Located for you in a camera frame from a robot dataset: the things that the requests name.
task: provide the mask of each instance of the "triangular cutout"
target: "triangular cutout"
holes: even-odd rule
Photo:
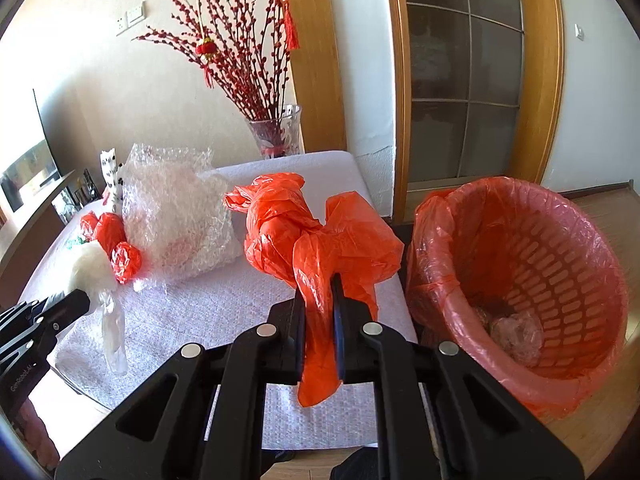
[[[513,414],[484,384],[472,375],[466,375],[464,381],[488,439],[495,440],[520,429]]]
[[[116,429],[144,442],[153,440],[176,382],[177,378],[173,375],[162,378],[153,390],[116,422]]]

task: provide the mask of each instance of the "wall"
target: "wall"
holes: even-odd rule
[[[331,0],[347,144],[373,202],[391,215],[396,98],[388,0]]]
[[[640,40],[615,0],[562,0],[562,7],[564,92],[542,184],[564,191],[632,178],[638,189]]]
[[[148,18],[116,37],[116,19],[141,1],[25,0],[0,40],[0,121],[16,89],[33,86],[65,171],[98,175],[100,150],[115,147],[124,160],[133,142],[212,145],[219,166],[259,158],[242,115],[195,65],[168,46],[131,41],[147,24],[180,30],[171,0],[144,0]],[[0,123],[3,142],[8,126]]]

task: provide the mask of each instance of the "bubble wrap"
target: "bubble wrap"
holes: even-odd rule
[[[230,184],[212,151],[135,144],[118,172],[127,241],[142,252],[134,290],[179,282],[228,264],[242,247],[223,205]]]

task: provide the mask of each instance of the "power socket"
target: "power socket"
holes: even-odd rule
[[[119,36],[120,34],[122,34],[125,30],[127,30],[129,27],[127,27],[127,19],[125,16],[121,17],[118,19],[118,21],[116,22],[116,36]]]

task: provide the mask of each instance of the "silver screw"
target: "silver screw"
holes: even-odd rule
[[[453,356],[460,351],[460,348],[453,341],[443,341],[438,346],[438,350],[440,350],[441,354]]]
[[[382,325],[369,321],[363,325],[362,331],[367,335],[380,335],[382,334]]]
[[[271,337],[278,329],[271,323],[264,323],[255,329],[255,331],[260,337]]]
[[[185,359],[193,359],[194,357],[199,356],[200,352],[200,345],[196,343],[188,343],[182,347],[182,350],[180,350],[180,354]]]

